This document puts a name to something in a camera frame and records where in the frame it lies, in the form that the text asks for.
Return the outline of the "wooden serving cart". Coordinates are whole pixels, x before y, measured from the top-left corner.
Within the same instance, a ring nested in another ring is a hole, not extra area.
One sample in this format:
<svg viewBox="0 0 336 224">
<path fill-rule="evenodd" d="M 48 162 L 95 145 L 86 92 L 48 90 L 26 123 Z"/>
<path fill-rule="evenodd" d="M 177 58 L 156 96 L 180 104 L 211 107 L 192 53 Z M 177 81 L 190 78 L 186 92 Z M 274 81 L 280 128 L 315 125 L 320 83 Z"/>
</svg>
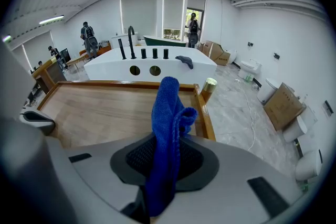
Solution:
<svg viewBox="0 0 336 224">
<path fill-rule="evenodd" d="M 190 135 L 215 140 L 198 84 L 180 84 L 171 77 L 161 82 L 62 81 L 38 110 L 55 121 L 51 136 L 64 148 L 75 148 L 148 134 L 157 119 L 169 122 L 188 107 L 196 110 Z"/>
</svg>

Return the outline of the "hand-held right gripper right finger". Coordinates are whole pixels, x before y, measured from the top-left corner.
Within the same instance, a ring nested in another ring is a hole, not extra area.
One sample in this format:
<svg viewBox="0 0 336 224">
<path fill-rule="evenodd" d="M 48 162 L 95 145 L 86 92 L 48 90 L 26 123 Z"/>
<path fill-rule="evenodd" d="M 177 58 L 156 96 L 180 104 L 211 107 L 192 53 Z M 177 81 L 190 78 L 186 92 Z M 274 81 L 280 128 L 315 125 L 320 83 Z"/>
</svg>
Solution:
<svg viewBox="0 0 336 224">
<path fill-rule="evenodd" d="M 203 189 L 177 193 L 157 224 L 262 224 L 271 220 L 248 180 L 262 177 L 284 199 L 294 204 L 302 191 L 294 179 L 256 155 L 238 147 L 191 136 L 190 141 L 210 149 L 219 170 Z"/>
</svg>

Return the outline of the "black hand shower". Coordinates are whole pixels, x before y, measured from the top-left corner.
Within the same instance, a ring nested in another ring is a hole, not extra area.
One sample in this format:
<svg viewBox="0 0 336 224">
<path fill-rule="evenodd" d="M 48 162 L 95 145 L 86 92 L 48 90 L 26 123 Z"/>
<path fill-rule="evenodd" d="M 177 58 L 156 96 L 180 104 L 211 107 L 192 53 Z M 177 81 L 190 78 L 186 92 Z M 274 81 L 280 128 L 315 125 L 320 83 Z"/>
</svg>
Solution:
<svg viewBox="0 0 336 224">
<path fill-rule="evenodd" d="M 126 60 L 127 58 L 125 56 L 125 52 L 124 52 L 123 43 L 122 43 L 121 38 L 118 39 L 118 44 L 119 44 L 119 48 L 120 48 L 120 51 L 121 51 L 122 60 Z"/>
</svg>

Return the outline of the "dark grey cloth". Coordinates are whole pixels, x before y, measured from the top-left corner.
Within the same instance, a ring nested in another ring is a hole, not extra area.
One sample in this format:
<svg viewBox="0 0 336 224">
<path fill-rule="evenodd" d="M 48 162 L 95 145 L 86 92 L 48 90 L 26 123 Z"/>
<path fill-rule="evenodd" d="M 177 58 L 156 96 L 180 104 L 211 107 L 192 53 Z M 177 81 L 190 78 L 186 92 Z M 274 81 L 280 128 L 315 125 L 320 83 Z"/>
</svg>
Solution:
<svg viewBox="0 0 336 224">
<path fill-rule="evenodd" d="M 190 57 L 187 56 L 176 56 L 175 59 L 180 60 L 182 63 L 186 64 L 190 69 L 193 69 L 193 61 Z"/>
</svg>

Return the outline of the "green bathtub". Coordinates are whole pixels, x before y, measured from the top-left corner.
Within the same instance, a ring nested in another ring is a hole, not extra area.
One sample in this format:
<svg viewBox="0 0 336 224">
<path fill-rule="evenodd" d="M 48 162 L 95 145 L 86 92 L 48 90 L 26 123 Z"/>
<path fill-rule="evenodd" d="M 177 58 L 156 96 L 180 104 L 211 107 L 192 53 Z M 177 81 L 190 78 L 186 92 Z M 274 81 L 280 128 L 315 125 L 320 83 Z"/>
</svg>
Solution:
<svg viewBox="0 0 336 224">
<path fill-rule="evenodd" d="M 186 47 L 186 42 L 174 39 L 164 39 L 155 36 L 143 36 L 147 46 L 174 46 L 174 47 Z"/>
</svg>

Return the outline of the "blue cloth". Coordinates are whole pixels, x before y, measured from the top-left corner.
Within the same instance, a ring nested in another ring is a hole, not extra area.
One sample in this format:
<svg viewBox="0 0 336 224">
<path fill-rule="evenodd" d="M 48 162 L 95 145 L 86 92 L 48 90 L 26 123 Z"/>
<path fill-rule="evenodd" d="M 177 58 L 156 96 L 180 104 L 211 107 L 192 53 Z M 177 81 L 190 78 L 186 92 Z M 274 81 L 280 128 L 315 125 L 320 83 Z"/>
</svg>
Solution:
<svg viewBox="0 0 336 224">
<path fill-rule="evenodd" d="M 180 169 L 180 137 L 191 130 L 198 112 L 179 98 L 180 84 L 173 77 L 162 79 L 152 109 L 156 137 L 153 166 L 145 183 L 145 202 L 150 217 L 159 216 L 175 196 Z"/>
</svg>

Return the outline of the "large grey roller blind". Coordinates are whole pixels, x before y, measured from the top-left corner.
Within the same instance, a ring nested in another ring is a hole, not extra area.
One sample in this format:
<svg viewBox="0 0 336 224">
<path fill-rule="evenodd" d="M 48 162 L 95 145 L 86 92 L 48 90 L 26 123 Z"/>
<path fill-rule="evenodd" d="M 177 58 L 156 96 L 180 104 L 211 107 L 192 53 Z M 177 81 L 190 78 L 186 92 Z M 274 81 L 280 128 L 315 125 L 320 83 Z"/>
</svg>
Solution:
<svg viewBox="0 0 336 224">
<path fill-rule="evenodd" d="M 12 53 L 13 53 L 14 57 L 17 59 L 17 61 L 21 64 L 21 66 L 26 71 L 28 71 L 29 70 L 29 63 L 27 62 L 23 45 L 19 45 L 17 48 L 12 50 Z"/>
<path fill-rule="evenodd" d="M 50 31 L 48 31 L 23 43 L 23 46 L 31 67 L 37 68 L 39 61 L 45 63 L 50 59 L 48 47 L 53 47 L 54 43 Z"/>
</svg>

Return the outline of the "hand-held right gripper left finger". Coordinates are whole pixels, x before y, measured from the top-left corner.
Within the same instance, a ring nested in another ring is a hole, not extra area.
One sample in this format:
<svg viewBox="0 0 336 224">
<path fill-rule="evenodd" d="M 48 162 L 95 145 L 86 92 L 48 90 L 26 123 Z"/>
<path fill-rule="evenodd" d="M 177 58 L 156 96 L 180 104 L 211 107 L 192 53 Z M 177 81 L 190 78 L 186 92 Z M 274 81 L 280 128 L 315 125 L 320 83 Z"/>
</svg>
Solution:
<svg viewBox="0 0 336 224">
<path fill-rule="evenodd" d="M 75 171 L 93 193 L 117 213 L 150 224 L 145 182 L 153 165 L 155 137 L 134 136 L 69 148 Z"/>
</svg>

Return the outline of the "wide white roller blind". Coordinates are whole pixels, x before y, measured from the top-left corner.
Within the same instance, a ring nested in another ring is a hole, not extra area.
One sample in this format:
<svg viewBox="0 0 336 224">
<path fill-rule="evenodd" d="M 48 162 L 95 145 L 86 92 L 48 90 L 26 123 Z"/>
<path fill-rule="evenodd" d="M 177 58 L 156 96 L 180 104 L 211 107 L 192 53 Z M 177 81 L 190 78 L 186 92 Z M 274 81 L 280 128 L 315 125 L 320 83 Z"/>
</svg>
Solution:
<svg viewBox="0 0 336 224">
<path fill-rule="evenodd" d="M 120 0 L 122 29 L 133 27 L 138 38 L 156 34 L 157 0 Z"/>
</svg>

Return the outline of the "orange sofa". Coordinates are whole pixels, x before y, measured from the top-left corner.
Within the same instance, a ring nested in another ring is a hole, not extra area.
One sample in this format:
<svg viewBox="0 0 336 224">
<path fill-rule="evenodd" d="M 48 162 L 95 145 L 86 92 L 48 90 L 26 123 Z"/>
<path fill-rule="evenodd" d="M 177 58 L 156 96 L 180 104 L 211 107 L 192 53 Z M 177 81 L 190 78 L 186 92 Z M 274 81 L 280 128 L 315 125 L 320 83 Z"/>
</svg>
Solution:
<svg viewBox="0 0 336 224">
<path fill-rule="evenodd" d="M 107 51 L 111 50 L 111 45 L 107 44 L 105 47 L 99 47 L 99 50 L 97 50 L 97 56 L 100 56 L 104 53 L 106 53 Z M 87 55 L 87 52 L 85 50 L 82 50 L 79 52 L 79 56 L 85 56 L 85 58 L 89 58 L 89 56 Z"/>
</svg>

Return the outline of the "narrow white roller blind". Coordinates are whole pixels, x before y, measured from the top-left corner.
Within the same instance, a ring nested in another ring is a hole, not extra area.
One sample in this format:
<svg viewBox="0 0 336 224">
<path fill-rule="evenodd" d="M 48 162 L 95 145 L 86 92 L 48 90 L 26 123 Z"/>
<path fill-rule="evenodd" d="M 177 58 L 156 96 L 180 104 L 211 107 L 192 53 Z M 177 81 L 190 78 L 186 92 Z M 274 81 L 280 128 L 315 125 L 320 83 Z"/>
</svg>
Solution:
<svg viewBox="0 0 336 224">
<path fill-rule="evenodd" d="M 184 0 L 163 0 L 163 28 L 181 29 Z"/>
</svg>

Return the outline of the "white bathtub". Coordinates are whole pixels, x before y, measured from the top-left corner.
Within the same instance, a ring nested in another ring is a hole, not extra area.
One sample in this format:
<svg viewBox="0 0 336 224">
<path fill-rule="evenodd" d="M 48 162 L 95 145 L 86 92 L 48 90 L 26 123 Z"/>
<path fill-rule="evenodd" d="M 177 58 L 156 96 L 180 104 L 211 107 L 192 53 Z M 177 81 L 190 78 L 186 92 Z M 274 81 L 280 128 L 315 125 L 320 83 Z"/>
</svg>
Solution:
<svg viewBox="0 0 336 224">
<path fill-rule="evenodd" d="M 141 58 L 141 49 L 146 49 L 146 59 Z M 152 49 L 158 50 L 153 59 Z M 163 50 L 169 50 L 169 58 L 163 59 Z M 217 64 L 202 52 L 193 48 L 173 46 L 134 47 L 136 59 L 131 59 L 129 47 L 124 48 L 126 60 L 122 60 L 120 49 L 112 49 L 84 65 L 90 80 L 161 82 L 164 77 L 176 78 L 180 84 L 203 86 L 207 78 L 213 77 Z M 193 61 L 190 69 L 176 56 L 187 56 Z"/>
</svg>

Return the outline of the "black gooseneck faucet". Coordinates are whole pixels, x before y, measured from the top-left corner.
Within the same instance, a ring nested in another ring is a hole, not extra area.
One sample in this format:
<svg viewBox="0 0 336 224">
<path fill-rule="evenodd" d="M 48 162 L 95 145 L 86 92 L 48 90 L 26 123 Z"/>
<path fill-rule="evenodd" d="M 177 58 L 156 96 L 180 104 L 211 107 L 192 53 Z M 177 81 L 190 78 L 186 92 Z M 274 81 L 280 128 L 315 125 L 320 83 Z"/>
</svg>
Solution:
<svg viewBox="0 0 336 224">
<path fill-rule="evenodd" d="M 134 49 L 133 49 L 133 41 L 132 36 L 134 36 L 135 32 L 132 26 L 129 26 L 128 28 L 128 39 L 129 39 L 129 45 L 130 45 L 130 51 L 131 51 L 131 59 L 136 59 Z"/>
</svg>

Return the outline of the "large cardboard box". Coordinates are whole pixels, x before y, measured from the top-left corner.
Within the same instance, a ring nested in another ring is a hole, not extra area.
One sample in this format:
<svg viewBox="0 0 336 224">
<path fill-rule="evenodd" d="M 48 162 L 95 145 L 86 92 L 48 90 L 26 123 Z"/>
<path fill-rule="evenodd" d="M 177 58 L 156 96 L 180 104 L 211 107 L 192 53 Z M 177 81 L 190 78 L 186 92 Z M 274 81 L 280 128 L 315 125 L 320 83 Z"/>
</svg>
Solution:
<svg viewBox="0 0 336 224">
<path fill-rule="evenodd" d="M 299 101 L 294 90 L 282 83 L 273 96 L 264 105 L 276 131 L 286 128 L 307 106 Z"/>
</svg>

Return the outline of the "dark wooden vanity desk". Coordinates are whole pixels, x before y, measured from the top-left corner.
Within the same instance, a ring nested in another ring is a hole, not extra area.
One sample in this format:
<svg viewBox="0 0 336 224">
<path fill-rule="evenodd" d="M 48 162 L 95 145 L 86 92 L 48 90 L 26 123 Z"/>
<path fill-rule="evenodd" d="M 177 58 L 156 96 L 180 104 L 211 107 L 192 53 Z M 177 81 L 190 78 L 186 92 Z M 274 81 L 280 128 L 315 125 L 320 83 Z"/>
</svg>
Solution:
<svg viewBox="0 0 336 224">
<path fill-rule="evenodd" d="M 32 77 L 36 80 L 45 94 L 47 94 L 58 82 L 66 81 L 64 73 L 55 57 L 47 60 L 37 68 L 32 73 Z"/>
</svg>

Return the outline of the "short white roller blind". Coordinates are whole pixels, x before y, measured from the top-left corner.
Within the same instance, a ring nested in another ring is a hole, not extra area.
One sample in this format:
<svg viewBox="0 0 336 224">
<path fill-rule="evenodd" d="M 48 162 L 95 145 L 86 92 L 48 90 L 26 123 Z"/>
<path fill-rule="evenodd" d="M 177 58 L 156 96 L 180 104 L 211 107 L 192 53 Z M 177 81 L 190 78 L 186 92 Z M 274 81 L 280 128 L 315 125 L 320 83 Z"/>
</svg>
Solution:
<svg viewBox="0 0 336 224">
<path fill-rule="evenodd" d="M 187 0 L 187 8 L 192 10 L 204 10 L 206 0 Z"/>
</svg>

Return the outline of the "open cardboard box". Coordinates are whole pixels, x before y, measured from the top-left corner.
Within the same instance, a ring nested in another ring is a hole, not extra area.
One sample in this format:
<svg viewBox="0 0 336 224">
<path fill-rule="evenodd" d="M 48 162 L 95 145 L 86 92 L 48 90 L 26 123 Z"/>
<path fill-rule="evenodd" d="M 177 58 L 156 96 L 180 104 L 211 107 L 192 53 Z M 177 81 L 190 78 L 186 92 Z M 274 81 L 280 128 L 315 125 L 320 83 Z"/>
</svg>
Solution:
<svg viewBox="0 0 336 224">
<path fill-rule="evenodd" d="M 226 66 L 229 62 L 230 53 L 224 50 L 220 44 L 212 41 L 200 43 L 199 50 L 217 65 Z"/>
</svg>

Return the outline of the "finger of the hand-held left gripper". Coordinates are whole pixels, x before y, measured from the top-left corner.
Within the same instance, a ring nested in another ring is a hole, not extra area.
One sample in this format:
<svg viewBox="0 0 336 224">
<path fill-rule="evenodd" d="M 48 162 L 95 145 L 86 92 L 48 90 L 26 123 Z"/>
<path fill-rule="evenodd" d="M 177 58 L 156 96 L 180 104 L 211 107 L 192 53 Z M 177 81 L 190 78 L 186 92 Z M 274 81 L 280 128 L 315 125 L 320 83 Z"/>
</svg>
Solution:
<svg viewBox="0 0 336 224">
<path fill-rule="evenodd" d="M 56 127 L 52 118 L 38 110 L 21 110 L 19 120 L 39 129 L 45 136 L 49 136 Z"/>
</svg>

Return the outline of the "light wooden coffee table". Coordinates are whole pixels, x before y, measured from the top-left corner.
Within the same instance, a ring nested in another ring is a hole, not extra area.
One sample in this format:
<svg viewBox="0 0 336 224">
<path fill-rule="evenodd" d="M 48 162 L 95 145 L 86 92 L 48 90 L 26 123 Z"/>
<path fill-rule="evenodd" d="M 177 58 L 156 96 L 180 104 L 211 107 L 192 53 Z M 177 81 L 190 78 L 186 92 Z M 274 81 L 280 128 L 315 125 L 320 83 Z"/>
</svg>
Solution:
<svg viewBox="0 0 336 224">
<path fill-rule="evenodd" d="M 78 69 L 77 64 L 79 64 L 81 62 L 85 62 L 85 60 L 87 60 L 87 55 L 81 55 L 80 57 L 78 57 L 76 59 L 69 60 L 66 63 L 66 65 L 67 65 L 68 69 L 70 69 L 71 66 L 75 66 Z"/>
</svg>

